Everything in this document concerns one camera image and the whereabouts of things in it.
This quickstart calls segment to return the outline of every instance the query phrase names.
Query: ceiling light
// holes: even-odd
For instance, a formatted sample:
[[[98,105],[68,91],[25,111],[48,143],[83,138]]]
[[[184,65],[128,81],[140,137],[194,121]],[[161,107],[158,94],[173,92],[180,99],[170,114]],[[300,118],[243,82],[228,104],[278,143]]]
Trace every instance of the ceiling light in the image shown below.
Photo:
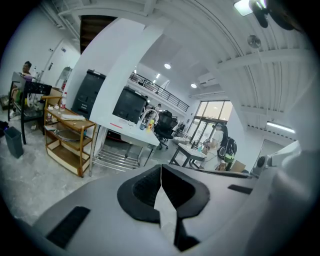
[[[283,126],[283,125],[280,125],[280,124],[277,124],[277,123],[274,123],[274,122],[266,122],[266,124],[267,124],[268,126],[272,126],[272,127],[275,127],[275,128],[279,128],[279,129],[285,130],[285,131],[290,132],[290,133],[293,133],[293,134],[296,133],[296,132],[295,132],[294,130],[292,130],[291,128],[286,127],[286,126]]]
[[[242,16],[246,16],[252,13],[251,8],[249,7],[249,0],[241,0],[239,2],[236,2],[234,4],[234,7]]]

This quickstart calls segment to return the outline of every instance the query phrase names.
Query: wooden rolling cart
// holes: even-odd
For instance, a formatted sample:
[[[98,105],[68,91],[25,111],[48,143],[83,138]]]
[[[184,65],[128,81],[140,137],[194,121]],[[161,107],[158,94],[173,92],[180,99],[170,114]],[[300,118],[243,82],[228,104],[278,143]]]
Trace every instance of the wooden rolling cart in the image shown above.
[[[45,101],[44,108],[44,125],[53,126],[57,130],[66,130],[70,129],[80,133],[80,141],[65,141],[59,136],[57,136],[53,131],[45,130],[45,148],[47,154],[56,160],[63,167],[71,171],[72,173],[78,175],[79,177],[84,177],[84,172],[89,166],[90,155],[84,152],[84,147],[92,142],[92,138],[84,136],[85,130],[94,126],[93,135],[97,125],[94,122],[89,121],[88,119],[84,121],[78,120],[63,120],[61,115],[76,115],[77,113],[65,109],[60,111],[59,109],[49,110],[48,106],[50,105],[50,100],[59,99],[58,105],[61,100],[61,96],[43,96]],[[52,118],[56,118],[56,122],[47,121],[48,114],[51,114]],[[48,137],[52,138],[53,141],[48,143]]]

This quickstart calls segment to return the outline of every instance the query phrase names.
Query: white wall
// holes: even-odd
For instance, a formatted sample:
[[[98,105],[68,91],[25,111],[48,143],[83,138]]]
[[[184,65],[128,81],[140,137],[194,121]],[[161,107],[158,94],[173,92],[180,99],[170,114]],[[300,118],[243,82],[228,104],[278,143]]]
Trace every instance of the white wall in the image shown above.
[[[12,73],[21,72],[26,61],[31,70],[43,70],[52,52],[65,35],[56,28],[39,8],[31,11],[8,42],[0,66],[0,95],[10,90]]]
[[[87,70],[108,75],[115,61],[145,25],[128,19],[116,19],[105,27],[80,56],[65,85],[66,107],[71,108]]]
[[[259,156],[264,136],[252,131],[245,131],[234,108],[232,108],[226,126],[229,137],[233,138],[237,145],[235,160],[243,163],[245,169],[251,172]]]

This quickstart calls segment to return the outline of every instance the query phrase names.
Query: woman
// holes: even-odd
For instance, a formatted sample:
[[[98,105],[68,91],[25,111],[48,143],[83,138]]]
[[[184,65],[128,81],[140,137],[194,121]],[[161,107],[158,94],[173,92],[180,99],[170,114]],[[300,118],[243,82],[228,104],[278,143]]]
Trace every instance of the woman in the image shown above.
[[[218,157],[218,150],[221,145],[227,144],[228,129],[224,124],[218,123],[215,126],[212,141],[207,143],[203,149],[203,153],[206,154],[205,159],[200,164],[201,169],[207,171],[214,171],[221,163],[221,158]]]

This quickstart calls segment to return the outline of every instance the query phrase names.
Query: black rubber pad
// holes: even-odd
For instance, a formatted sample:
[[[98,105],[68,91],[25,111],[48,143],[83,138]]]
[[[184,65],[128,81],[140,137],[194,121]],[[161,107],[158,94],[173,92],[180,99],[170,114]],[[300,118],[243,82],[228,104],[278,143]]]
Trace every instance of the black rubber pad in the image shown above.
[[[239,185],[230,185],[228,186],[228,189],[230,190],[234,190],[234,191],[237,191],[237,192],[240,192],[240,193],[244,193],[244,194],[247,194],[247,195],[250,195],[253,188],[250,188],[250,187],[246,187],[246,186],[239,186]]]
[[[65,248],[85,220],[90,210],[76,206],[73,210],[47,235],[47,239],[60,248]]]

